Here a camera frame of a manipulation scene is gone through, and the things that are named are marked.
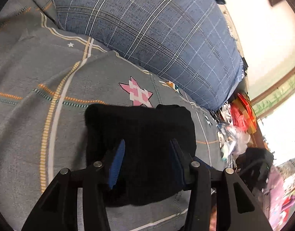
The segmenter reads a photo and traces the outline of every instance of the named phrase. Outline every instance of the folded black fabric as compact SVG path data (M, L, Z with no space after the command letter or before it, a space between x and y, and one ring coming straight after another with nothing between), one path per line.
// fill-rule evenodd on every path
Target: folded black fabric
M145 205L183 189L172 142L195 155L194 123L177 105L121 107L93 104L85 112L88 129L87 165L101 160L108 149L125 140L125 155L116 185L104 195L107 206Z

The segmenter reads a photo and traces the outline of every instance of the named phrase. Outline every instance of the gray blanket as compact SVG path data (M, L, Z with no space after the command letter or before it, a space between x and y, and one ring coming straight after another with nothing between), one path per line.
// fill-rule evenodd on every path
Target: gray blanket
M216 123L175 84L88 36L58 30L51 0L9 0L0 13L0 211L20 230L63 167L85 167L85 109L178 104L195 124L196 156L217 169ZM82 192L78 225L83 230ZM189 192L142 207L108 208L112 230L179 230Z

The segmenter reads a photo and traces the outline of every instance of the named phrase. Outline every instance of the white wall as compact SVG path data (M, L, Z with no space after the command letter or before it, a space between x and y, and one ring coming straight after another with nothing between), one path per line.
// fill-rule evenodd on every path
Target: white wall
M249 65L253 99L286 74L273 78L268 72L279 65L287 71L295 66L295 14L286 1L271 7L268 0L226 0L226 6Z

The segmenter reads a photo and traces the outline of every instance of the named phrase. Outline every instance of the metal screw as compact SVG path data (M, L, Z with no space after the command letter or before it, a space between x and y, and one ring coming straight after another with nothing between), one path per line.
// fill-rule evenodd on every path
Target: metal screw
M193 167L199 167L199 166L200 166L200 163L197 162L197 161L193 161L193 162L191 163L191 166L193 166Z
M102 162L101 161L96 161L93 163L94 167L101 167L102 166Z
M233 174L234 173L234 169L230 168L230 167L227 167L225 169L225 172L227 172L229 175Z
M68 168L62 168L61 170L60 170L60 174L62 174L62 175L66 175L68 173Z

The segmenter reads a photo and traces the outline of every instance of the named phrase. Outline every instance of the blue plaid fabric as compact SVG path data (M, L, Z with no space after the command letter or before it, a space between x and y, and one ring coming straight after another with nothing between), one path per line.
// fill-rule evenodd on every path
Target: blue plaid fabric
M53 0L60 27L86 34L217 110L241 81L235 40L215 0Z

